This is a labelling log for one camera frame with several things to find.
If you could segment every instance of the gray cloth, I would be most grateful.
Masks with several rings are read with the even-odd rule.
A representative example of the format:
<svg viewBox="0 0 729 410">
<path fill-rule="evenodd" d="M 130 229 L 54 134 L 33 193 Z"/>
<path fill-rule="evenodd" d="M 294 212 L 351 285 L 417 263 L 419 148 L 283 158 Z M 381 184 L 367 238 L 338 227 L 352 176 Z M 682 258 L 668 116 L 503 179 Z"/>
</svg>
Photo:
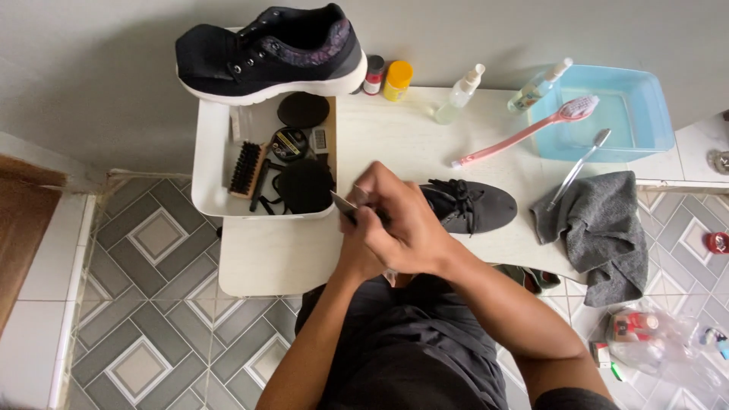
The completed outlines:
<svg viewBox="0 0 729 410">
<path fill-rule="evenodd" d="M 569 261 L 588 275 L 585 305 L 641 298 L 648 279 L 648 252 L 636 214 L 636 175 L 621 171 L 576 179 L 547 212 L 557 189 L 530 210 L 542 244 L 557 241 L 565 233 Z"/>
</svg>

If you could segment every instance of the blue plastic basin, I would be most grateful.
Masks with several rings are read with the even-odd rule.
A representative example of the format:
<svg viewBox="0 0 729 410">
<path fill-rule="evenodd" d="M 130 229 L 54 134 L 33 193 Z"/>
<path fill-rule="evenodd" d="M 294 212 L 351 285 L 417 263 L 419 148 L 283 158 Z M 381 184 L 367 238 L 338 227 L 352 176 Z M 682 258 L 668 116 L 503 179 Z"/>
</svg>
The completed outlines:
<svg viewBox="0 0 729 410">
<path fill-rule="evenodd" d="M 602 128 L 612 129 L 589 162 L 629 162 L 675 144 L 666 100 L 655 75 L 645 71 L 600 66 L 572 66 L 558 84 L 529 110 L 529 123 L 556 112 L 564 102 L 588 94 L 600 98 L 590 117 L 549 125 L 534 135 L 539 156 L 579 160 Z"/>
</svg>

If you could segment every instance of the plastic bag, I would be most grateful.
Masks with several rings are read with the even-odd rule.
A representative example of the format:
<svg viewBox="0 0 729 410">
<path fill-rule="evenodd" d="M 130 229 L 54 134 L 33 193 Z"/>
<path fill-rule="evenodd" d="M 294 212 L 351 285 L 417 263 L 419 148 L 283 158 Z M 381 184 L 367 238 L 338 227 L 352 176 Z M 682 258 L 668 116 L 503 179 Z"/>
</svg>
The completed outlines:
<svg viewBox="0 0 729 410">
<path fill-rule="evenodd" d="M 612 315 L 606 337 L 610 353 L 629 367 L 689 389 L 729 394 L 727 379 L 699 360 L 717 350 L 729 357 L 719 328 L 639 303 Z"/>
</svg>

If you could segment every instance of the pink brush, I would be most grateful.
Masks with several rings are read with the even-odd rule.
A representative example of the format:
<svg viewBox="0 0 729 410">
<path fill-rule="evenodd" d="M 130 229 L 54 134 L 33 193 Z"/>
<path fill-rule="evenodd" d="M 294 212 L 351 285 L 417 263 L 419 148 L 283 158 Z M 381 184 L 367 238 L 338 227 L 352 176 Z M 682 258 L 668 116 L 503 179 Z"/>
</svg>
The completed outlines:
<svg viewBox="0 0 729 410">
<path fill-rule="evenodd" d="M 534 134 L 535 132 L 546 127 L 547 125 L 556 123 L 571 123 L 573 121 L 584 120 L 593 113 L 593 110 L 597 106 L 598 102 L 600 102 L 600 99 L 596 96 L 577 97 L 574 100 L 564 103 L 562 107 L 559 107 L 559 110 L 557 110 L 557 112 L 550 115 L 549 117 L 546 117 L 544 120 L 531 124 L 529 127 L 526 127 L 522 131 L 517 132 L 509 139 L 505 139 L 504 141 L 501 141 L 496 145 L 484 148 L 481 151 L 474 152 L 471 155 L 466 155 L 465 157 L 452 162 L 451 167 L 454 169 L 458 169 L 475 160 L 486 158 L 490 155 L 506 150 L 508 147 L 511 147 L 512 145 Z"/>
</svg>

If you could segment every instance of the hand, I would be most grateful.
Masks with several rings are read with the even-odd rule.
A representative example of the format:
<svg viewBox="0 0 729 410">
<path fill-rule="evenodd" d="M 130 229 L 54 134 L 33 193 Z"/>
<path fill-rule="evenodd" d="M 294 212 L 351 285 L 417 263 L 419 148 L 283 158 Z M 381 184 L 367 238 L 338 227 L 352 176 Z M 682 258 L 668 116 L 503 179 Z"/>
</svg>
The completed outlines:
<svg viewBox="0 0 729 410">
<path fill-rule="evenodd" d="M 360 208 L 359 219 L 367 218 L 362 226 L 363 242 L 387 268 L 404 274 L 430 273 L 444 276 L 445 265 L 460 243 L 441 226 L 428 205 L 420 187 L 403 182 L 380 162 L 373 162 L 355 182 L 369 194 L 370 202 L 384 209 L 392 221 L 387 231 L 374 211 Z M 352 225 L 344 216 L 340 226 L 346 234 Z"/>
<path fill-rule="evenodd" d="M 355 218 L 357 227 L 348 220 L 345 222 L 346 225 L 342 226 L 344 232 L 342 250 L 332 276 L 355 279 L 359 285 L 365 280 L 381 275 L 386 268 L 365 244 L 368 227 L 374 222 L 379 223 L 379 219 L 366 206 L 357 210 Z"/>
</svg>

